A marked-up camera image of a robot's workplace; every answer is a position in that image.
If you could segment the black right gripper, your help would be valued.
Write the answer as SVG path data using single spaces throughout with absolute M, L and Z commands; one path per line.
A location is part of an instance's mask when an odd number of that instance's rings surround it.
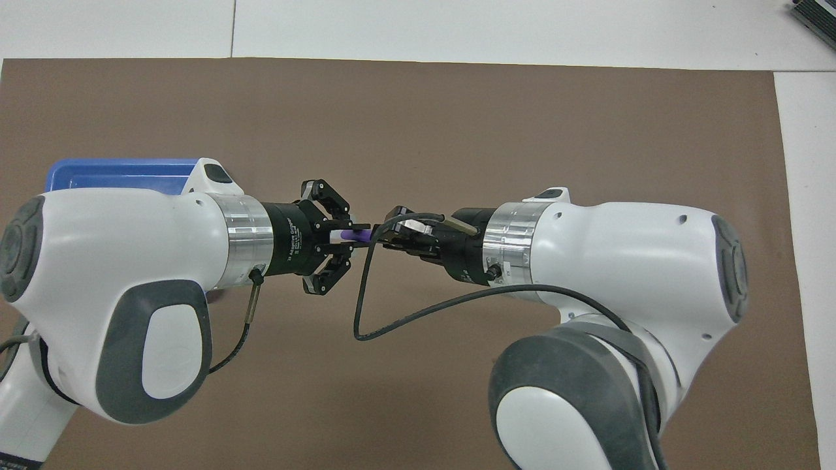
M 411 213 L 415 211 L 406 206 L 394 206 L 386 214 L 385 221 Z M 489 278 L 483 264 L 483 237 L 493 214 L 493 208 L 461 208 L 452 213 L 453 218 L 480 229 L 475 237 L 439 225 L 441 219 L 438 217 L 421 218 L 397 222 L 388 227 L 379 244 L 385 249 L 404 252 L 425 262 L 441 262 L 452 279 L 457 281 L 487 286 Z

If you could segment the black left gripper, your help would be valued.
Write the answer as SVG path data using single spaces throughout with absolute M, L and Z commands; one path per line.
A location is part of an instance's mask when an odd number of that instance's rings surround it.
M 325 233 L 317 232 L 315 226 L 352 229 L 350 204 L 323 179 L 302 182 L 302 199 L 289 204 L 263 202 L 274 233 L 274 250 L 265 275 L 305 275 L 304 292 L 323 296 L 351 268 L 353 245 L 322 245 Z M 325 208 L 330 218 L 314 202 Z M 316 271 L 322 262 L 325 264 Z

